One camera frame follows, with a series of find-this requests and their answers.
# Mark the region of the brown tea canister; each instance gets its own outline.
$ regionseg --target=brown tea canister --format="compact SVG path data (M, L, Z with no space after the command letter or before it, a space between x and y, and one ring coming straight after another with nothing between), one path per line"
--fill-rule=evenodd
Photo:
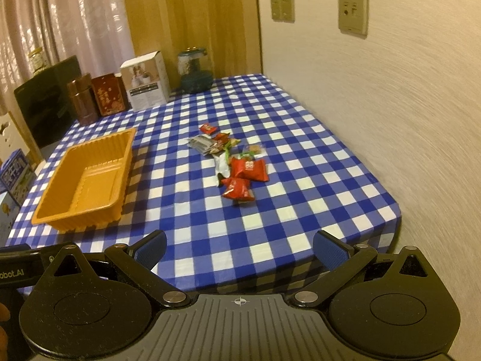
M91 81L92 78L88 73L67 84L68 94L74 105L78 123L82 126L92 124L100 118Z
M127 109L127 102L122 94L119 79L113 73L93 78L92 88L100 115L112 115Z

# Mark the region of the human hand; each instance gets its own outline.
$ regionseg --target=human hand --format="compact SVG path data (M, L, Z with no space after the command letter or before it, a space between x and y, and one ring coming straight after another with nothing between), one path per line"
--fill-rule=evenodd
M10 319L10 311L0 303L0 322ZM0 361L7 361L8 336L3 327L0 327Z

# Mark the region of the small red packet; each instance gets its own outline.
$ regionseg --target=small red packet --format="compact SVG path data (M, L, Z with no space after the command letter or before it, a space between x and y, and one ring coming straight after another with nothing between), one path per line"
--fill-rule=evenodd
M208 135L211 135L212 133L214 133L215 131L217 130L217 128L215 126L210 126L209 124L203 124L201 127L200 127L200 131L205 133L205 134L208 134Z
M220 142L222 145L227 144L229 141L229 133L218 133L213 139Z
M237 159L233 158L230 162L231 172L230 176L240 177L243 179L249 179L267 182L269 181L269 176L265 170L264 159L260 160L248 160L248 159Z
M223 179L221 183L226 187L225 192L222 194L225 198L239 202L248 202L255 199L250 190L251 182L246 179L228 177Z

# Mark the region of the glass jar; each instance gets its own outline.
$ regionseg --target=glass jar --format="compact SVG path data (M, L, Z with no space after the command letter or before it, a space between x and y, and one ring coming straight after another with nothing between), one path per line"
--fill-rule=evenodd
M205 48L188 48L178 55L180 87L195 94L212 88L212 65Z
M45 53L43 52L43 48L36 48L35 50L32 50L30 53L28 53L28 58L32 64L34 75L50 67L49 62L45 57Z

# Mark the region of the wall socket panel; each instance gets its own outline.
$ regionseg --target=wall socket panel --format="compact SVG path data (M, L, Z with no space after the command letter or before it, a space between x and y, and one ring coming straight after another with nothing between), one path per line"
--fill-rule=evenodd
M271 16L275 21L287 21L293 23L294 0L271 0Z
M339 0L339 29L367 35L368 0Z

